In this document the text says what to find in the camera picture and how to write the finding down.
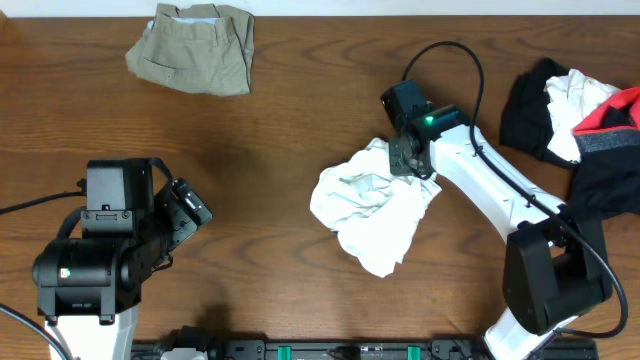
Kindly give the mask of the white t-shirt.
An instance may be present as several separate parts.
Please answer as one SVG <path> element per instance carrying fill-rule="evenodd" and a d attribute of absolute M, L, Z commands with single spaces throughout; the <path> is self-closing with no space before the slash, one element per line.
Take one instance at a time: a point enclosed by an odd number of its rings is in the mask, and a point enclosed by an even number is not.
<path fill-rule="evenodd" d="M 403 262 L 419 222 L 440 192 L 435 176 L 393 175 L 389 143 L 374 138 L 348 161 L 320 173 L 310 211 L 337 234 L 346 253 L 384 278 Z"/>

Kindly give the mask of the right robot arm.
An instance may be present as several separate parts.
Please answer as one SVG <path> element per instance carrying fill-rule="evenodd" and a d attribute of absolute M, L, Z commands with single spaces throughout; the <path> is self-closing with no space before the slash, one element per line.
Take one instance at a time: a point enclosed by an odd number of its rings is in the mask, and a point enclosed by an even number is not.
<path fill-rule="evenodd" d="M 548 194 L 489 144 L 457 106 L 386 104 L 397 133 L 394 175 L 438 174 L 460 189 L 506 245 L 505 312 L 483 337 L 492 359 L 535 359 L 570 323 L 609 300 L 615 281 L 600 220 Z"/>

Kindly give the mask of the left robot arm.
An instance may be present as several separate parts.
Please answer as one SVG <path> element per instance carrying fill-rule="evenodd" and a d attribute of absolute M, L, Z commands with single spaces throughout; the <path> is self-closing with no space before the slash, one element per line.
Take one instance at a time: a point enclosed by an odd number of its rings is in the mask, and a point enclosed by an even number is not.
<path fill-rule="evenodd" d="M 36 258 L 38 311 L 71 359 L 128 359 L 142 285 L 213 214 L 183 178 L 87 178 L 87 205 Z"/>

